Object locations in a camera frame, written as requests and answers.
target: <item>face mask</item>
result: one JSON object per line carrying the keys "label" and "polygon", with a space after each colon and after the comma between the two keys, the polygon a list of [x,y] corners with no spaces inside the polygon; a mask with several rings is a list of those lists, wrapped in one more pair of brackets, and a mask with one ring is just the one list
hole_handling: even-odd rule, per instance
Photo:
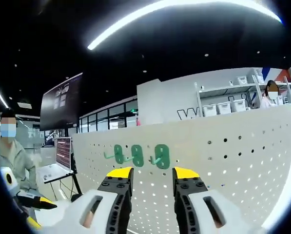
{"label": "face mask", "polygon": [[17,133],[17,125],[12,123],[2,123],[0,125],[2,137],[15,137]]}
{"label": "face mask", "polygon": [[275,100],[276,97],[278,96],[277,92],[268,92],[269,94],[269,98],[271,98],[272,100]]}

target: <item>monitor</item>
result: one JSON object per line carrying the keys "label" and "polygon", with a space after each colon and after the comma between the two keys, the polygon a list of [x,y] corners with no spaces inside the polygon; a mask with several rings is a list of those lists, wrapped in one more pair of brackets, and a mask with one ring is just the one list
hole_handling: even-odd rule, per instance
{"label": "monitor", "polygon": [[42,97],[40,130],[64,129],[79,121],[82,73],[67,79]]}
{"label": "monitor", "polygon": [[71,170],[71,148],[71,137],[57,138],[56,163],[68,170]]}

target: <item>white pegboard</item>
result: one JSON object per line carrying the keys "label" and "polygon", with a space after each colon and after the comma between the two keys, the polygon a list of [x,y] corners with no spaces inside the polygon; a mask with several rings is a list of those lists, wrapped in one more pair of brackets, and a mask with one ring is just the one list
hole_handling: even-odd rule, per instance
{"label": "white pegboard", "polygon": [[[142,147],[144,165],[117,164],[114,145],[131,157],[131,146]],[[169,147],[170,166],[149,162],[158,144]],[[78,180],[83,192],[97,189],[114,168],[132,166],[134,192],[128,228],[137,233],[176,234],[172,168],[199,173],[237,205],[249,223],[261,225],[276,204],[291,162],[291,105],[73,135]]]}

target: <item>laptop screen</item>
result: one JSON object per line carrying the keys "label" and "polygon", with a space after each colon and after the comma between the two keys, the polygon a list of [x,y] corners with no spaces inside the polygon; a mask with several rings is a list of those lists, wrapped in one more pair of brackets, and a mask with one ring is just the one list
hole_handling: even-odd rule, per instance
{"label": "laptop screen", "polygon": [[59,137],[57,141],[56,162],[71,169],[71,142],[70,137]]}

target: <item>laptop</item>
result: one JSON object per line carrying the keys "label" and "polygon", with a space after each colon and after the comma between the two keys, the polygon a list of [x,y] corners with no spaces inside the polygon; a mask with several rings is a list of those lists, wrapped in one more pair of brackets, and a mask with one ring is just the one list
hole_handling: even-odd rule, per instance
{"label": "laptop", "polygon": [[43,179],[44,183],[49,183],[73,174],[71,169],[71,148],[71,137],[59,137],[57,139],[56,162],[37,168],[37,173]]}

